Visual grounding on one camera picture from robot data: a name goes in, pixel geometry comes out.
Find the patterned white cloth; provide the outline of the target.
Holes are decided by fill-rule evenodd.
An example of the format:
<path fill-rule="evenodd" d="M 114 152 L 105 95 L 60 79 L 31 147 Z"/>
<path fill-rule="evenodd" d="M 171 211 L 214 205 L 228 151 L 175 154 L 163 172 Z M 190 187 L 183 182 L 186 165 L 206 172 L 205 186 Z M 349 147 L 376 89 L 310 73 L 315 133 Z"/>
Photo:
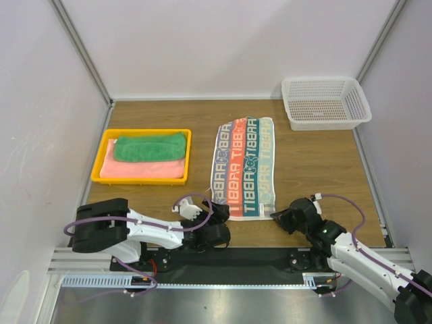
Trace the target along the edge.
<path fill-rule="evenodd" d="M 232 221 L 270 220 L 275 212 L 275 126 L 243 117 L 219 127 L 211 168 L 212 201 Z"/>

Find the green towel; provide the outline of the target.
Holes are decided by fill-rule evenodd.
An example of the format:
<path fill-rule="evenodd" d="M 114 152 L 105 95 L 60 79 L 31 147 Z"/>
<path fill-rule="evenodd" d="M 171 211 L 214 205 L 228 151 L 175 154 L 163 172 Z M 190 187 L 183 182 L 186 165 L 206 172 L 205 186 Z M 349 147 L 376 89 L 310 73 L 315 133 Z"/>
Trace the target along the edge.
<path fill-rule="evenodd" d="M 121 162 L 162 162 L 183 159 L 187 140 L 182 132 L 168 135 L 120 136 L 114 146 L 114 158 Z"/>

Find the pink towel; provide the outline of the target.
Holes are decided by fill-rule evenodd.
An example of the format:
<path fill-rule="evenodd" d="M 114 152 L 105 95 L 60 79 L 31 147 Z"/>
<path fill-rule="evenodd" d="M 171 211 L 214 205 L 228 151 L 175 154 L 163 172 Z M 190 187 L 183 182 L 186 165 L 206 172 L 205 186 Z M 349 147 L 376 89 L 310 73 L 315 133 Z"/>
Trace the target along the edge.
<path fill-rule="evenodd" d="M 101 178 L 182 178 L 185 159 L 161 162 L 121 162 L 114 158 L 116 139 L 109 139 L 99 172 Z"/>

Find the yellow plastic tray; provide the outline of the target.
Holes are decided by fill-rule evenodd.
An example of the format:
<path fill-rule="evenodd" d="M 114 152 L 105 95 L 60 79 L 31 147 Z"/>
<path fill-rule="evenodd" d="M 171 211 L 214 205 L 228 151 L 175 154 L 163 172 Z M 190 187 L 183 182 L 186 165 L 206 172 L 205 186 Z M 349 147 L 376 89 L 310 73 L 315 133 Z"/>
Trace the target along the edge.
<path fill-rule="evenodd" d="M 170 135 L 175 134 L 176 132 L 181 132 L 186 137 L 186 157 L 180 163 L 182 166 L 182 176 L 181 177 L 155 177 L 154 176 L 154 163 L 151 162 L 149 165 L 147 162 L 144 164 L 139 163 L 137 167 L 134 168 L 134 171 L 141 170 L 142 166 L 150 166 L 151 168 L 147 171 L 147 168 L 144 168 L 144 174 L 148 175 L 148 177 L 105 177 L 101 176 L 101 170 L 105 169 L 105 156 L 109 155 L 109 160 L 113 162 L 113 166 L 116 166 L 116 170 L 118 170 L 117 166 L 124 165 L 123 162 L 115 162 L 113 156 L 113 145 L 114 142 L 119 138 L 119 136 L 124 135 L 128 137 L 137 137 L 137 136 L 156 136 L 156 135 Z M 101 143 L 99 145 L 99 149 L 97 152 L 97 156 L 94 161 L 93 169 L 91 172 L 91 180 L 93 182 L 97 182 L 100 184 L 107 185 L 168 185 L 168 186 L 176 186 L 176 185 L 184 185 L 186 180 L 188 179 L 188 168 L 190 161 L 190 145 L 191 145 L 192 131 L 189 129 L 108 129 L 105 130 Z"/>

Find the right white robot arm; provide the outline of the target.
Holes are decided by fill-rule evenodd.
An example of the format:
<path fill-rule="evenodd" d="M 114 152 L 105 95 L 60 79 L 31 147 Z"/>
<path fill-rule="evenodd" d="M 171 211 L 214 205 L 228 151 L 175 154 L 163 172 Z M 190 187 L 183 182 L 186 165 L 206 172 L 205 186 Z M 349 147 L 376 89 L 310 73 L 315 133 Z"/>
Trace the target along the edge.
<path fill-rule="evenodd" d="M 431 322 L 431 274 L 415 273 L 396 265 L 361 243 L 357 225 L 352 232 L 323 219 L 319 200 L 323 194 L 294 200 L 271 218 L 287 233 L 302 233 L 315 250 L 311 265 L 318 271 L 329 268 L 348 277 L 393 312 L 397 323 Z"/>

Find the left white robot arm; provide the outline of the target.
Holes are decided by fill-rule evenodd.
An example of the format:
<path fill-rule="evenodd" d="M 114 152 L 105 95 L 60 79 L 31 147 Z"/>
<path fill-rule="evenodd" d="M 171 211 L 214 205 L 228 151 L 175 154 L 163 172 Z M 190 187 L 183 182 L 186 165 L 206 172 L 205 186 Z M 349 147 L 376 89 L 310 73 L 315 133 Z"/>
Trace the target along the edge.
<path fill-rule="evenodd" d="M 204 197 L 202 206 L 198 206 L 188 195 L 179 198 L 171 210 L 182 220 L 145 216 L 131 209 L 125 198 L 104 200 L 79 207 L 76 220 L 66 225 L 63 232 L 71 238 L 74 252 L 106 252 L 134 270 L 148 264 L 145 244 L 186 252 L 204 252 L 230 244 L 228 205 Z"/>

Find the white plastic basket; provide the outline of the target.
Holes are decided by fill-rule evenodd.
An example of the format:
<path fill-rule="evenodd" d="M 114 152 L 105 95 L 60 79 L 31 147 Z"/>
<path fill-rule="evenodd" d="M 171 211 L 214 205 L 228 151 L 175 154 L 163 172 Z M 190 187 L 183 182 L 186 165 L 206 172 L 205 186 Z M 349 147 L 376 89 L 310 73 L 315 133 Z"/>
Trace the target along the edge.
<path fill-rule="evenodd" d="M 286 78 L 281 94 L 293 131 L 352 130 L 371 121 L 371 108 L 354 78 Z"/>

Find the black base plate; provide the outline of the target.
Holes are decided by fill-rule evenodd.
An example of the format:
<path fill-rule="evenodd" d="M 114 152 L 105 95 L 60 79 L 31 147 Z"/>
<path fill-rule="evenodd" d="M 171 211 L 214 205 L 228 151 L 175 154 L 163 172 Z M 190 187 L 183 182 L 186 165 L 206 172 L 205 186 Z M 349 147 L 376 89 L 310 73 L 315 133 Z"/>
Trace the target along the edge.
<path fill-rule="evenodd" d="M 309 248 L 149 248 L 130 266 L 145 272 L 156 269 L 159 283 L 179 285 L 291 285 L 301 284 L 307 273 L 320 277 L 320 284 L 333 285 L 341 277 L 323 255 Z"/>

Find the aluminium frame rail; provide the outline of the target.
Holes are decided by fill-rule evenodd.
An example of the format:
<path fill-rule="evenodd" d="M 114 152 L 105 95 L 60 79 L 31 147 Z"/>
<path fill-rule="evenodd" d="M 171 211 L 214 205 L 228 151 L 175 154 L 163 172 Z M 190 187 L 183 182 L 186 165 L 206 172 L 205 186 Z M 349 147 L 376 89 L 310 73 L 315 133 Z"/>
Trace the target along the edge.
<path fill-rule="evenodd" d="M 204 252 L 187 252 L 148 248 L 135 263 L 134 269 L 157 273 L 172 273 L 180 269 L 270 269 L 290 273 L 330 272 L 327 259 L 310 248 L 228 247 Z M 49 264 L 50 273 L 108 273 L 125 271 L 113 256 L 106 252 L 80 254 L 71 248 L 56 248 Z"/>

